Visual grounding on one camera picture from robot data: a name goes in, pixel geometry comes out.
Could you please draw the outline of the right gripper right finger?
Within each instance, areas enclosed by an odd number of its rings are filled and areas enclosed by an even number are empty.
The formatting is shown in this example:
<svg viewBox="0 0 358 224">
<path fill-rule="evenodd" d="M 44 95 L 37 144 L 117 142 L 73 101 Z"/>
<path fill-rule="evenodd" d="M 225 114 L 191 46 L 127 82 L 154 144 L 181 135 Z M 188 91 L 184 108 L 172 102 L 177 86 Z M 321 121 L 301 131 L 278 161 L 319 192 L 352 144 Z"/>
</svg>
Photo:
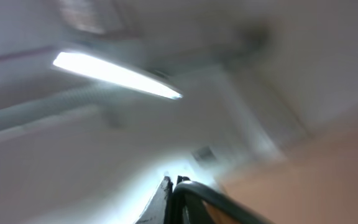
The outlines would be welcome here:
<svg viewBox="0 0 358 224">
<path fill-rule="evenodd" d="M 171 223 L 215 224 L 204 201 L 194 194 L 183 194 L 171 203 Z"/>
</svg>

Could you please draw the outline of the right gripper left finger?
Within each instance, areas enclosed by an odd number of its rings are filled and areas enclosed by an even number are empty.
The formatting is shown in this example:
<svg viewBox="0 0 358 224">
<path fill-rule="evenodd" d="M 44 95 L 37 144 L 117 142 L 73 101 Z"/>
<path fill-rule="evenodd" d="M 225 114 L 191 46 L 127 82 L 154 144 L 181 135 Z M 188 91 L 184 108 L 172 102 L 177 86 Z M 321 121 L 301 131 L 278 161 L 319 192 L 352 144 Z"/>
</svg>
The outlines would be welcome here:
<svg viewBox="0 0 358 224">
<path fill-rule="evenodd" d="M 171 178 L 165 176 L 135 224 L 164 224 L 172 192 L 173 183 Z"/>
</svg>

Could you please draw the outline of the ceiling light fixture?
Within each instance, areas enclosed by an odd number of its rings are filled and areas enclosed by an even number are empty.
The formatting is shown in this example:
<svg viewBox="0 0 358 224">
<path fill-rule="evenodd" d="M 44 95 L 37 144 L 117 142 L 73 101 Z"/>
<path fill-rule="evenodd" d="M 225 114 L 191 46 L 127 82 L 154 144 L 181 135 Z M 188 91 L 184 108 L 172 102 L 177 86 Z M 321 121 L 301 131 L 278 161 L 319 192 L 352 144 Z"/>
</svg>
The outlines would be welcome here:
<svg viewBox="0 0 358 224">
<path fill-rule="evenodd" d="M 60 52 L 53 60 L 52 65 L 68 73 L 171 100 L 178 100 L 183 97 L 183 94 L 176 88 L 149 72 L 144 72 L 137 68 L 127 68 L 123 65 L 79 52 Z"/>
</svg>

